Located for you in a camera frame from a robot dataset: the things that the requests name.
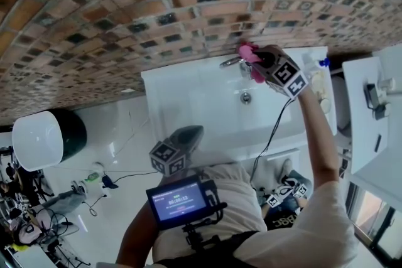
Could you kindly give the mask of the black and white adapter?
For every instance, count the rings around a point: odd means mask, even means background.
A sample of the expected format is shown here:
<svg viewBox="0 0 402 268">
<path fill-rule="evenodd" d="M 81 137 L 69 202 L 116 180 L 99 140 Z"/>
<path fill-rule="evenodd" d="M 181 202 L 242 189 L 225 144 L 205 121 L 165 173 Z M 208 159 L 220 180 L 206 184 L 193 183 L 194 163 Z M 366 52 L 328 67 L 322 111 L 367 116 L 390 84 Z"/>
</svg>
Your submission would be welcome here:
<svg viewBox="0 0 402 268">
<path fill-rule="evenodd" d="M 381 104 L 378 105 L 373 112 L 374 118 L 379 121 L 381 119 L 384 119 L 386 117 L 389 117 L 391 112 L 391 104 L 386 103 L 386 104 Z"/>
</svg>

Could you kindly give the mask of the white sink basin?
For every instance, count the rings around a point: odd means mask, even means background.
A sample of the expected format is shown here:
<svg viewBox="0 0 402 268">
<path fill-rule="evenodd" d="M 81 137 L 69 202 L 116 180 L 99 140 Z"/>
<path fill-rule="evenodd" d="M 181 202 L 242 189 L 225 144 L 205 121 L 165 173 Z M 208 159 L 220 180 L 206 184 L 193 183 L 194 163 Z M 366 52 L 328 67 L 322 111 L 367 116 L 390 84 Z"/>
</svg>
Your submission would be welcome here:
<svg viewBox="0 0 402 268">
<path fill-rule="evenodd" d="M 149 118 L 157 141 L 185 126 L 203 126 L 193 164 L 254 159 L 307 143 L 298 102 L 243 78 L 238 65 L 221 69 L 224 56 L 143 72 Z M 244 105 L 247 92 L 252 102 Z"/>
</svg>

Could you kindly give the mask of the person's right forearm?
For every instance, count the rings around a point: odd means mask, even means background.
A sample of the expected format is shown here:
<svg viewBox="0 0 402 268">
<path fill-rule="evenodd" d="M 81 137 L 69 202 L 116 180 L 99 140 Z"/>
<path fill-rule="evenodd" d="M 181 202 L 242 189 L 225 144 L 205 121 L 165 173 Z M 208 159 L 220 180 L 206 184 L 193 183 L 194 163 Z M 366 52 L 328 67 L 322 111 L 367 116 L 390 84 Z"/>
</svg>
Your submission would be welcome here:
<svg viewBox="0 0 402 268">
<path fill-rule="evenodd" d="M 318 99 L 310 87 L 298 96 L 307 134 L 313 186 L 339 180 L 339 156 L 335 139 Z"/>
</svg>

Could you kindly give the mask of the white dark-sided tub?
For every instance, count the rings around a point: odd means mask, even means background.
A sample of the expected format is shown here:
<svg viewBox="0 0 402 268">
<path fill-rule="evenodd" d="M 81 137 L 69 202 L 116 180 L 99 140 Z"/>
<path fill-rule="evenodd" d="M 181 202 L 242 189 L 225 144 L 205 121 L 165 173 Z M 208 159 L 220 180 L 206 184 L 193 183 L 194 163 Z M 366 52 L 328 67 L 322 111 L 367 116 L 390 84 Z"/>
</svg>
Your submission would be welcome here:
<svg viewBox="0 0 402 268">
<path fill-rule="evenodd" d="M 21 167 L 33 172 L 56 166 L 80 152 L 87 143 L 87 131 L 74 112 L 51 109 L 17 119 L 12 143 Z"/>
</svg>

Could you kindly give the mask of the pink cloth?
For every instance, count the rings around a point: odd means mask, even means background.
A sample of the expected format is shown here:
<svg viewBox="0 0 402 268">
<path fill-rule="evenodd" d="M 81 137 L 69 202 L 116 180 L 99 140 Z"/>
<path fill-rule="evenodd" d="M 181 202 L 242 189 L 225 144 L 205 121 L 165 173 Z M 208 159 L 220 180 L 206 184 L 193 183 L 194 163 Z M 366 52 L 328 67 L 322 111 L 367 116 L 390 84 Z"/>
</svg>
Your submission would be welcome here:
<svg viewBox="0 0 402 268">
<path fill-rule="evenodd" d="M 265 78 L 252 66 L 253 63 L 262 62 L 262 59 L 255 54 L 257 49 L 258 46 L 252 43 L 243 43 L 238 47 L 237 52 L 250 66 L 252 79 L 254 79 L 256 83 L 264 83 Z"/>
</svg>

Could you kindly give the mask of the person's legs and shoes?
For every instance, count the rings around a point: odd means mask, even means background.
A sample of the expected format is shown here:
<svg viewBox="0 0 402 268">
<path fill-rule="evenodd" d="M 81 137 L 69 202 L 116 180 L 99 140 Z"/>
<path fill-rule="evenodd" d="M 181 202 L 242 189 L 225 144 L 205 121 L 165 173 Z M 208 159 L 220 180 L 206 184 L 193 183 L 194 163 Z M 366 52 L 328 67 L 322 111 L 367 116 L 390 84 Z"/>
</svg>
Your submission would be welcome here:
<svg viewBox="0 0 402 268">
<path fill-rule="evenodd" d="M 274 177 L 274 187 L 257 189 L 267 230 L 292 227 L 311 194 L 311 181 L 293 169 L 292 160 L 284 160 L 279 174 Z"/>
</svg>

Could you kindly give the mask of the black chest harness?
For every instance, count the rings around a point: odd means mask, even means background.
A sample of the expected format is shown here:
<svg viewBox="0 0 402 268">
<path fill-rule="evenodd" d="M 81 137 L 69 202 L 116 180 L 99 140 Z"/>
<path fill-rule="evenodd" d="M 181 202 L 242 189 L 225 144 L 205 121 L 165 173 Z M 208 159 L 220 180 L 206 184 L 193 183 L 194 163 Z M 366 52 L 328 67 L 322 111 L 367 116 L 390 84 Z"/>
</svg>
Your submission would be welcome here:
<svg viewBox="0 0 402 268">
<path fill-rule="evenodd" d="M 207 246 L 204 251 L 163 259 L 157 262 L 166 268 L 256 268 L 234 256 L 234 252 L 256 231 L 239 233 L 227 240 L 220 240 L 217 245 Z"/>
</svg>

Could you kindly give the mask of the chrome faucet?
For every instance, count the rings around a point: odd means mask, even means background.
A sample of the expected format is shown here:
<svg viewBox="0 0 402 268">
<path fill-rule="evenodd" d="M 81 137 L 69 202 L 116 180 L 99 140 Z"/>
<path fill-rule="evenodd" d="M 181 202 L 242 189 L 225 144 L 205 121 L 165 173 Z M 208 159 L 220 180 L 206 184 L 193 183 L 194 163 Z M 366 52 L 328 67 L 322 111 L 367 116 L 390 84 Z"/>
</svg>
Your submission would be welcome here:
<svg viewBox="0 0 402 268">
<path fill-rule="evenodd" d="M 245 61 L 245 59 L 241 58 L 240 56 L 236 56 L 234 58 L 228 59 L 224 62 L 222 62 L 219 67 L 221 69 L 223 68 L 227 68 L 227 67 L 231 67 L 233 65 L 238 65 L 239 69 L 240 69 L 240 73 L 242 75 L 243 78 L 247 78 L 249 80 L 252 79 L 252 68 L 250 66 L 250 64 L 248 64 L 247 61 Z"/>
</svg>

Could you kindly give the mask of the dark-framed window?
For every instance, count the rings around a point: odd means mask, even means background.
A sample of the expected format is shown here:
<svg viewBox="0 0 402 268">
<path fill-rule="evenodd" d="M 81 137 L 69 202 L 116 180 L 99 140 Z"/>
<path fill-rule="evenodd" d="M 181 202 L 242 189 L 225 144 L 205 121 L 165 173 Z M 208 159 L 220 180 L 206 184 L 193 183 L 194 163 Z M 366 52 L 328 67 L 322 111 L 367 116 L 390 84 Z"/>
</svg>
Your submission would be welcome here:
<svg viewBox="0 0 402 268">
<path fill-rule="evenodd" d="M 351 183 L 347 214 L 358 240 L 354 268 L 402 268 L 402 213 Z"/>
</svg>

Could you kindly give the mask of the black charger device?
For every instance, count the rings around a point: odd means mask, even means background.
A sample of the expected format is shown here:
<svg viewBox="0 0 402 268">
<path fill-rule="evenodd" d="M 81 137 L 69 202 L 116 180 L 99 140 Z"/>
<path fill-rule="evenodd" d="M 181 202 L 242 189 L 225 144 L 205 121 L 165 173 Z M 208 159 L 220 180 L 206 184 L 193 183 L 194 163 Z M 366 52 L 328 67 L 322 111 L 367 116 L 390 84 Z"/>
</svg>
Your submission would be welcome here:
<svg viewBox="0 0 402 268">
<path fill-rule="evenodd" d="M 380 104 L 375 84 L 365 84 L 364 93 L 366 97 L 367 107 L 369 109 L 375 110 Z"/>
</svg>

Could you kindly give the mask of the black chest monitor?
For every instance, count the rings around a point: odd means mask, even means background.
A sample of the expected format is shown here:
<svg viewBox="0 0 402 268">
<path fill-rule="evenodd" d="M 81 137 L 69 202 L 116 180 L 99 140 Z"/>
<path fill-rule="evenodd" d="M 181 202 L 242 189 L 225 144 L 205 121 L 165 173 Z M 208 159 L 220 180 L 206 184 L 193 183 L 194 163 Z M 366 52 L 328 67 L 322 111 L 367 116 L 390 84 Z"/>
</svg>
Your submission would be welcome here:
<svg viewBox="0 0 402 268">
<path fill-rule="evenodd" d="M 181 227 L 211 215 L 212 206 L 196 175 L 148 189 L 146 194 L 161 231 Z"/>
</svg>

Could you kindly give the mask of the dark cup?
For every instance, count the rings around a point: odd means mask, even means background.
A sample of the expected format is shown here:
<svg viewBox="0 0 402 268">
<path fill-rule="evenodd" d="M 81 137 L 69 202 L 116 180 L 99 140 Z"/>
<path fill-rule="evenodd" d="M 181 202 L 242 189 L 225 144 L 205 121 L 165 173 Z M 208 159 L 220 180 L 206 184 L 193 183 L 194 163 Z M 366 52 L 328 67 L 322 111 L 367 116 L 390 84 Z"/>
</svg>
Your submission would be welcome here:
<svg viewBox="0 0 402 268">
<path fill-rule="evenodd" d="M 332 103 L 328 98 L 321 98 L 319 99 L 320 107 L 324 114 L 328 114 L 331 111 Z"/>
</svg>

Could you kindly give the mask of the person's cream t-shirt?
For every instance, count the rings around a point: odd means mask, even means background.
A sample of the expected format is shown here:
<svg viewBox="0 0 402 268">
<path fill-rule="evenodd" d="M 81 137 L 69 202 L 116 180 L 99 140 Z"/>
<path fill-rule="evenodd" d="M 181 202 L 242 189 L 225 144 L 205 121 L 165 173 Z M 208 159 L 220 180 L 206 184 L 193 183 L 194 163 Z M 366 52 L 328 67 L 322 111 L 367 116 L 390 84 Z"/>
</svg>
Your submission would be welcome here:
<svg viewBox="0 0 402 268">
<path fill-rule="evenodd" d="M 315 190 L 290 228 L 268 231 L 249 175 L 240 164 L 205 167 L 214 180 L 218 196 L 227 203 L 217 225 L 202 227 L 202 237 L 218 235 L 227 240 L 239 233 L 256 231 L 234 256 L 256 268 L 348 268 L 356 257 L 354 227 L 349 220 L 338 181 Z M 160 232 L 152 248 L 153 264 L 143 268 L 166 268 L 157 264 L 193 254 L 180 228 Z"/>
</svg>

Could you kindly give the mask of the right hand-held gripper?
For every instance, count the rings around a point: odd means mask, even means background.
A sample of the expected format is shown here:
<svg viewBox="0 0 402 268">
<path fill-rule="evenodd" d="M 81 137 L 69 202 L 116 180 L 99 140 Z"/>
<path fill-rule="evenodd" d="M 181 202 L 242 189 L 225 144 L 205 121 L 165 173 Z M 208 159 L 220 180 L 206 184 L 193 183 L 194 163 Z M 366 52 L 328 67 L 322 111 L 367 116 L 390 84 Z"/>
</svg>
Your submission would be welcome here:
<svg viewBox="0 0 402 268">
<path fill-rule="evenodd" d="M 288 55 L 279 46 L 260 47 L 254 54 L 258 57 L 258 61 L 253 63 L 253 67 L 276 92 L 295 99 L 308 86 L 306 76 L 296 65 L 288 61 Z"/>
</svg>

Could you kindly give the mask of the white pump bottle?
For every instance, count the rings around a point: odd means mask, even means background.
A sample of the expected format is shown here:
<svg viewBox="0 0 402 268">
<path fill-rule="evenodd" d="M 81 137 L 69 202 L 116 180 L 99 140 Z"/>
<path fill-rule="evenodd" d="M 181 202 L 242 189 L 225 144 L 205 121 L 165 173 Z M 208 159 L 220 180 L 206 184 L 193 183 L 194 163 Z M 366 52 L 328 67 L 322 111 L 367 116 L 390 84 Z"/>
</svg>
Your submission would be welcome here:
<svg viewBox="0 0 402 268">
<path fill-rule="evenodd" d="M 319 59 L 314 53 L 305 53 L 302 55 L 303 71 L 311 72 L 317 70 L 319 66 Z"/>
</svg>

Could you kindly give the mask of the black power adapter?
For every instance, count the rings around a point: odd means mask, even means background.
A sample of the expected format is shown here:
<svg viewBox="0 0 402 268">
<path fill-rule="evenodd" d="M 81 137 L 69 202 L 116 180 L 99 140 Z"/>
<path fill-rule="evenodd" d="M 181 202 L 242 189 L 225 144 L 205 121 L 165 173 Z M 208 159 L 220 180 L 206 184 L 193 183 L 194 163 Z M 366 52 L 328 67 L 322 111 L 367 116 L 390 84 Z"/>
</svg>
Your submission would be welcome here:
<svg viewBox="0 0 402 268">
<path fill-rule="evenodd" d="M 111 190 L 115 190 L 115 189 L 119 188 L 119 186 L 117 184 L 115 184 L 113 182 L 113 180 L 111 180 L 111 178 L 106 174 L 102 177 L 102 187 L 111 189 Z"/>
</svg>

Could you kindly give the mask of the person's left forearm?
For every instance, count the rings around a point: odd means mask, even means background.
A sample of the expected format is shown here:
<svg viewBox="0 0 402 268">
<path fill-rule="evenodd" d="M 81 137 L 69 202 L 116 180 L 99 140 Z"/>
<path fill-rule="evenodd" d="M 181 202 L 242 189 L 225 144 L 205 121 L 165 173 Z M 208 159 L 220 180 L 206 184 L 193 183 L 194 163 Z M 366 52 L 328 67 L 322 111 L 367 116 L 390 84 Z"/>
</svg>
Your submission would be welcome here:
<svg viewBox="0 0 402 268">
<path fill-rule="evenodd" d="M 116 264 L 143 268 L 158 234 L 158 225 L 147 200 L 124 233 Z"/>
</svg>

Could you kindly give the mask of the black monitor mount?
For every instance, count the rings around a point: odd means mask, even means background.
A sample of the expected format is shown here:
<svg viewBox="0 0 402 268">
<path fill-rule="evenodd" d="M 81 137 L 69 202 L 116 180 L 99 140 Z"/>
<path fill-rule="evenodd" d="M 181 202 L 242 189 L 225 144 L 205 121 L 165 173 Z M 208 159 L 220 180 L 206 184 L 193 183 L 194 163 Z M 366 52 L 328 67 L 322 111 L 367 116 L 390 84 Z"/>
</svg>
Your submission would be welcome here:
<svg viewBox="0 0 402 268">
<path fill-rule="evenodd" d="M 201 182 L 200 187 L 206 197 L 206 206 L 189 214 L 182 228 L 183 232 L 187 234 L 188 245 L 196 252 L 204 251 L 207 246 L 220 243 L 218 235 L 213 235 L 210 239 L 205 240 L 196 229 L 217 225 L 223 219 L 224 209 L 227 207 L 226 202 L 220 201 L 214 180 Z"/>
</svg>

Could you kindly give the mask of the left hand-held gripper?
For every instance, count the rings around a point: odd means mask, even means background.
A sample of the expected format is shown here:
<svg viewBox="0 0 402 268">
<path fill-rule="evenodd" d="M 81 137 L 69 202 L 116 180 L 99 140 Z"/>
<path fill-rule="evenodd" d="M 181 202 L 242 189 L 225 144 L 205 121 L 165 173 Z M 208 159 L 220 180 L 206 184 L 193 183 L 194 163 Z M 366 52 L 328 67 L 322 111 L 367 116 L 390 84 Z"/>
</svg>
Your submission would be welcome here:
<svg viewBox="0 0 402 268">
<path fill-rule="evenodd" d="M 203 126 L 186 126 L 177 129 L 170 136 L 173 145 L 168 141 L 158 141 L 149 152 L 152 167 L 163 176 L 172 176 L 185 169 L 186 157 L 187 163 L 191 164 L 192 154 L 198 148 L 203 136 Z"/>
</svg>

